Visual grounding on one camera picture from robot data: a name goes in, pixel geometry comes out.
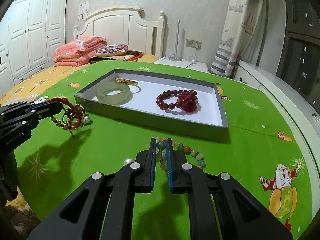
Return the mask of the white pearl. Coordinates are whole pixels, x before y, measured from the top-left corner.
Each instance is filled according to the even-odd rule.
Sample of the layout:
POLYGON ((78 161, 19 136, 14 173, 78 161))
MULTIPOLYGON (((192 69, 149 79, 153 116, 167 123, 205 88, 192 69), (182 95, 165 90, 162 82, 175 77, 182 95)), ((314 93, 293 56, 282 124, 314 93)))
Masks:
POLYGON ((91 118, 89 115, 85 115, 82 119, 84 125, 88 125, 91 122, 91 118))
POLYGON ((129 165, 129 164, 131 164, 132 162, 134 162, 134 160, 133 160, 132 158, 126 158, 126 159, 124 160, 124 165, 129 165))

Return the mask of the pale green jade bangle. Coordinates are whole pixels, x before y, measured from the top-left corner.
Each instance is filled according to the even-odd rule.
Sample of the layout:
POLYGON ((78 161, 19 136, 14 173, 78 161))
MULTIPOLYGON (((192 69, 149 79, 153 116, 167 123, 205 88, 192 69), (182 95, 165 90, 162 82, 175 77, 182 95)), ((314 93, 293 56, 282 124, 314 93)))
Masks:
POLYGON ((109 105, 118 105, 127 100, 130 94, 128 85, 118 82, 103 83, 97 91, 97 99, 109 105))

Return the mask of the thin gold bangle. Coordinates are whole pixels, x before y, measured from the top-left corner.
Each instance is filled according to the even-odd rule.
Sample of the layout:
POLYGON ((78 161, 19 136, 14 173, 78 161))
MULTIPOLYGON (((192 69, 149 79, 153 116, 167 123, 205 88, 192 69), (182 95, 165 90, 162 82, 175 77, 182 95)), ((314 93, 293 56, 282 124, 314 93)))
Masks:
POLYGON ((137 81, 123 79, 123 78, 120 78, 120 77, 116 77, 115 81, 117 83, 128 85, 132 94, 136 94, 136 93, 138 93, 140 91, 140 87, 139 87, 137 81))

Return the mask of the dark red fabric flower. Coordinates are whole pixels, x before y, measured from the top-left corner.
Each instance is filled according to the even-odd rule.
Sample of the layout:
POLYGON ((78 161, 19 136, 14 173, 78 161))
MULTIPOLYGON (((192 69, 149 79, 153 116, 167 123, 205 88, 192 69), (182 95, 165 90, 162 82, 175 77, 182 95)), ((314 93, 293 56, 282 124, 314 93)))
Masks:
POLYGON ((193 113, 197 110, 198 97, 195 90, 184 90, 178 97, 178 102, 181 109, 188 113, 193 113))

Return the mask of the yellow floral bedsheet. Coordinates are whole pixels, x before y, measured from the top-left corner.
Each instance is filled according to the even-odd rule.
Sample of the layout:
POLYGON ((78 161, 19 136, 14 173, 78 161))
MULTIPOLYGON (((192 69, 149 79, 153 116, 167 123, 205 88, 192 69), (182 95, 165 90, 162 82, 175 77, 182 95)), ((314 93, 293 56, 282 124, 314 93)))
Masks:
POLYGON ((21 101, 41 101, 44 97, 68 98, 74 102, 74 94, 77 91, 109 71, 120 68, 153 72, 155 70, 152 66, 153 62, 155 62, 155 57, 146 55, 137 62, 104 61, 81 67, 49 67, 9 90, 1 98, 1 106, 21 101))

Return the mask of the green cartoon print cloth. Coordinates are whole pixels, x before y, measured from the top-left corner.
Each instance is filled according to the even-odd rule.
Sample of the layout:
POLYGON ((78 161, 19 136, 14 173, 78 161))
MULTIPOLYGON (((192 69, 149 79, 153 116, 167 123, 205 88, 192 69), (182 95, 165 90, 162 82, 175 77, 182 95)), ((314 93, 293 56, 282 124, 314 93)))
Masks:
POLYGON ((297 239, 312 220, 314 200, 310 171, 306 158, 291 129, 267 96, 220 76, 142 62, 99 62, 74 72, 44 94, 50 98, 65 97, 74 101, 76 89, 71 83, 85 87, 114 69, 167 73, 217 83, 226 98, 223 104, 229 123, 228 134, 220 141, 186 137, 166 132, 164 125, 155 129, 92 115, 89 126, 74 134, 58 128, 49 119, 42 120, 31 138, 15 150, 20 190, 40 219, 46 218, 92 173, 117 172, 126 158, 134 158, 147 148, 153 137, 172 138, 203 155, 205 171, 227 172, 238 180, 264 206, 269 205, 271 191, 263 189, 259 179, 273 179, 276 168, 283 164, 302 168, 292 180, 297 189, 297 206, 289 222, 297 239))

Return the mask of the beige plush cushion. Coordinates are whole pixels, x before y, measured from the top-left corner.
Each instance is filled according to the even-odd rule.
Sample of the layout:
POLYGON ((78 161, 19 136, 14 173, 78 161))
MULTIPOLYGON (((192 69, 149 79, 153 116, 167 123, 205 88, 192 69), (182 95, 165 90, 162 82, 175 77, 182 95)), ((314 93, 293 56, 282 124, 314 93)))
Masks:
POLYGON ((23 239, 27 239, 41 222, 21 194, 19 187, 17 187, 17 197, 12 201, 7 200, 4 212, 23 239))

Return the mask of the white wardrobe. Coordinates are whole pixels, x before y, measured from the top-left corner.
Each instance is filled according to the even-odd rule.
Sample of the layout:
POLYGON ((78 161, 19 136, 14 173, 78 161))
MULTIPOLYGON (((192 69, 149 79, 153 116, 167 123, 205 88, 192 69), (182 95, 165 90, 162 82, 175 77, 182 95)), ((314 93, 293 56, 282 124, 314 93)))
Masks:
POLYGON ((65 44, 67 0, 14 0, 1 20, 1 96, 53 63, 65 44))

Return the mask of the folded pink quilt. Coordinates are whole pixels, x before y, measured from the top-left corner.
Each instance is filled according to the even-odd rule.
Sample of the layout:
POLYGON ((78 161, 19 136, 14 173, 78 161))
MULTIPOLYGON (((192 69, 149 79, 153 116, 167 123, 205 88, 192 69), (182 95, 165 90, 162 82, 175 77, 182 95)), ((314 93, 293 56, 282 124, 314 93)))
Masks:
POLYGON ((55 67, 80 67, 89 62, 95 51, 107 45, 107 41, 100 36, 85 36, 58 47, 53 53, 55 67))

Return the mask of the grey shallow tray box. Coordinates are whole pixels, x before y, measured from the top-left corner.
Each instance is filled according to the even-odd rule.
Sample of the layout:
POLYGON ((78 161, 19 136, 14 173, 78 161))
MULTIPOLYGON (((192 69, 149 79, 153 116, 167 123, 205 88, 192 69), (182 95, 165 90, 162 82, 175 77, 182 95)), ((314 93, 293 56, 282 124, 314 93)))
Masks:
POLYGON ((97 78, 74 95, 76 103, 85 110, 138 126, 187 135, 210 141, 230 140, 227 114, 214 83, 169 74, 137 70, 114 69, 97 78), (97 99, 99 87, 116 77, 137 81, 140 91, 130 91, 126 101, 118 105, 102 103, 97 99), (195 90, 197 110, 193 113, 180 108, 160 109, 156 98, 168 90, 195 90))

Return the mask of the patterned pillow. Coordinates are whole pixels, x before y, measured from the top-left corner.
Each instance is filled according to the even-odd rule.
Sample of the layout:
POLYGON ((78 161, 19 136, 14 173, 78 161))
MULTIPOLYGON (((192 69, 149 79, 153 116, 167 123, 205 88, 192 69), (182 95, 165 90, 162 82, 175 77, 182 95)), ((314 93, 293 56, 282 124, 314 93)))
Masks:
POLYGON ((128 45, 123 43, 109 44, 99 47, 95 52, 97 57, 121 56, 128 51, 128 45))

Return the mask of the white window cabinet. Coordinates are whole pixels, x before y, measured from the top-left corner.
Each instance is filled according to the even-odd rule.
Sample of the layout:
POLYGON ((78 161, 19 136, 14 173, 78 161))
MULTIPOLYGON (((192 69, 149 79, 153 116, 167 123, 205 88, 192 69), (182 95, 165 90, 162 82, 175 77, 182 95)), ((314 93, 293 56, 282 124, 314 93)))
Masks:
POLYGON ((304 137, 319 168, 319 114, 297 91, 276 75, 240 61, 235 80, 270 94, 283 107, 304 137))

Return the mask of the black orange folded blanket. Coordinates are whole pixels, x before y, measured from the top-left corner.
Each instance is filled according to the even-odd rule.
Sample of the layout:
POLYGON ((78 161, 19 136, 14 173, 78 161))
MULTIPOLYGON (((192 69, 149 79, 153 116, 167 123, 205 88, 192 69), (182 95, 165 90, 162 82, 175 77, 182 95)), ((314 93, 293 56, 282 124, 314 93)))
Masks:
POLYGON ((128 50, 125 55, 109 56, 109 57, 92 57, 89 59, 89 64, 94 64, 99 61, 137 61, 143 57, 140 51, 128 50))

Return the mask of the white bed headboard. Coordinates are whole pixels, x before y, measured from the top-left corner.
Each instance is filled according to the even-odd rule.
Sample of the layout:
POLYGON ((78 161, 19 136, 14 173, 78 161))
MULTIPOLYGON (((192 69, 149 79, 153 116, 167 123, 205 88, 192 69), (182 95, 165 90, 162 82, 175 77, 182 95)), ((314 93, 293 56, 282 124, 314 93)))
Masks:
POLYGON ((129 49, 163 57, 165 12, 160 11, 157 20, 142 19, 143 8, 118 6, 98 10, 84 18, 84 27, 74 26, 75 40, 86 36, 101 36, 108 44, 123 43, 129 49))

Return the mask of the white nightstand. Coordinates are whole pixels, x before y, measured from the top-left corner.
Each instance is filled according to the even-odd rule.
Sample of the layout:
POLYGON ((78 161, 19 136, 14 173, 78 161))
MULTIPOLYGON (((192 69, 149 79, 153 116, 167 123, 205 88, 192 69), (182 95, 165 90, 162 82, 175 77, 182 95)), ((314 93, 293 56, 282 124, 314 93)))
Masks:
POLYGON ((185 59, 181 59, 181 61, 174 61, 174 60, 168 59, 167 57, 163 57, 163 58, 155 61, 154 63, 167 65, 167 66, 180 67, 180 68, 184 68, 184 69, 191 69, 191 70, 196 70, 196 71, 204 72, 204 73, 209 73, 207 65, 202 62, 192 63, 191 61, 188 61, 185 59))

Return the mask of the white desk lamp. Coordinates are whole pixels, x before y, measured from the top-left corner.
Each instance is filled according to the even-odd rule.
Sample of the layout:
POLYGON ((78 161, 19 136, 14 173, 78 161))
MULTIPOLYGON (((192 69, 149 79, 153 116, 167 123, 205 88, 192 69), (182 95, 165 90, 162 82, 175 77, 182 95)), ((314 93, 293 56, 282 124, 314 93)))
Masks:
POLYGON ((179 41, 179 32, 180 32, 180 19, 177 19, 177 28, 176 28, 174 52, 168 56, 168 60, 170 60, 170 61, 176 61, 176 62, 182 61, 182 60, 177 56, 178 41, 179 41))

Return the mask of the dark framed window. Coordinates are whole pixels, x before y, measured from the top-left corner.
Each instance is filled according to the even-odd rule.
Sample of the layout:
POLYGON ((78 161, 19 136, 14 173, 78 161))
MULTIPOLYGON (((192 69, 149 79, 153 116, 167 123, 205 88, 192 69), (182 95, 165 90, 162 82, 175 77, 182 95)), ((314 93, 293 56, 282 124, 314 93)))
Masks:
POLYGON ((319 16, 309 0, 285 3, 285 40, 277 76, 319 113, 319 16))

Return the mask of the sailboat print curtain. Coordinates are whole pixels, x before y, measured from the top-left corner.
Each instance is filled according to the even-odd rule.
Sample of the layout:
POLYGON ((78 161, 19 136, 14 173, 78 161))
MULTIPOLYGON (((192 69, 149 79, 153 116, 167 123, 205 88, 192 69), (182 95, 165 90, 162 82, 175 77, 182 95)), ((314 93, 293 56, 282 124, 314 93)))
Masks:
POLYGON ((210 73, 230 78, 253 39, 263 0, 229 0, 221 42, 210 73))

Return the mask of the wall power socket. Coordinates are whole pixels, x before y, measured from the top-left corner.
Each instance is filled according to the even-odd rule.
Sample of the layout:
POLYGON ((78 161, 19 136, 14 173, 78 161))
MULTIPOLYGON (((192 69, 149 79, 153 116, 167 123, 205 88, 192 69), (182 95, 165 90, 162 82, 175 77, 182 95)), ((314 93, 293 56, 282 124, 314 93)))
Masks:
POLYGON ((202 42, 186 39, 185 46, 194 49, 200 49, 202 42))

